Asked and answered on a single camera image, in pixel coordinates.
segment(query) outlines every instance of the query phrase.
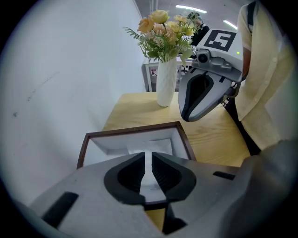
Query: ceiling light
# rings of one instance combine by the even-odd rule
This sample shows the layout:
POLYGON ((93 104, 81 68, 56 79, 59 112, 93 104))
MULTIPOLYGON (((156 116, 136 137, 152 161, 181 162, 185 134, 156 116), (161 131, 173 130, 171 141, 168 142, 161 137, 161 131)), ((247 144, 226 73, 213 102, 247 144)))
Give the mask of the ceiling light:
POLYGON ((201 10, 201 9, 197 9, 197 8, 194 8, 194 7, 187 7, 187 6, 181 6, 181 5, 176 5, 176 7, 184 8, 184 9, 188 9, 188 10, 192 10, 192 11, 196 11, 196 12, 200 12, 200 13, 206 13, 206 11, 201 10))
POLYGON ((227 20, 223 21, 224 23, 227 23, 228 25, 230 25, 231 27, 235 28, 236 30, 238 29, 237 26, 233 25, 232 23, 228 22, 227 20))

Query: vase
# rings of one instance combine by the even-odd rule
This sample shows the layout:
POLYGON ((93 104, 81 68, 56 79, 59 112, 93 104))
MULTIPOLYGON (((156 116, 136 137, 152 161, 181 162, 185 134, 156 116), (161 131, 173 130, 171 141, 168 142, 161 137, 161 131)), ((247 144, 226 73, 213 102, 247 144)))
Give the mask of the vase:
POLYGON ((169 106, 176 87, 177 60, 176 57, 167 61, 159 61, 156 80, 157 103, 160 106, 169 106))

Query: black pants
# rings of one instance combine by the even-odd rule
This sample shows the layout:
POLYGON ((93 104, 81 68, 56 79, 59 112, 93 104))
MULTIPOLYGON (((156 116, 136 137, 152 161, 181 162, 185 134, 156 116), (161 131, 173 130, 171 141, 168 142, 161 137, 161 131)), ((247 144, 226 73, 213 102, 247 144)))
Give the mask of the black pants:
POLYGON ((246 130, 244 129, 242 123, 238 120, 238 114, 235 105, 235 99, 230 99, 228 104, 226 105, 225 109, 233 118, 234 122, 236 123, 239 131, 241 132, 243 139, 246 142, 247 148, 251 155, 257 155, 261 152, 259 147, 256 143, 252 140, 252 138, 247 134, 246 130))

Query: yellow shirt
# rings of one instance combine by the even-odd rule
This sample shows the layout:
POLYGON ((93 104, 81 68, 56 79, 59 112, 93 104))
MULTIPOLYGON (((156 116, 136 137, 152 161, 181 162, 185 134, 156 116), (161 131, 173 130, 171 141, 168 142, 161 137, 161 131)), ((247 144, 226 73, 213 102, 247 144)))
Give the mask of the yellow shirt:
POLYGON ((270 17, 259 4, 251 36, 247 27, 247 5, 241 8, 238 16, 238 31, 242 35, 243 46, 251 51, 251 62, 235 103, 239 121, 261 150, 281 139, 265 104, 297 64, 290 45, 280 49, 280 39, 274 33, 276 29, 270 17))

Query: person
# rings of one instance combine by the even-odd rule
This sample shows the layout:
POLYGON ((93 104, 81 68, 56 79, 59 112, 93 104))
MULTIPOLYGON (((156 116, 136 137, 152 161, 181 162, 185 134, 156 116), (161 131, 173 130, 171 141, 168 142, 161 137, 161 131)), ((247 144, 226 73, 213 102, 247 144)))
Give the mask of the person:
POLYGON ((250 154, 256 155, 282 139, 266 105, 286 79, 297 77, 293 76, 297 61, 287 36, 260 2, 244 5, 237 24, 243 41, 244 78, 226 109, 250 154))
POLYGON ((200 26, 200 30, 195 33, 191 39, 192 39, 192 46, 197 46, 197 44, 199 44, 199 42, 203 39, 203 37, 205 36, 205 34, 209 31, 209 27, 203 23, 203 20, 200 16, 199 13, 190 13, 187 18, 189 19, 194 19, 195 22, 197 23, 198 26, 200 26))

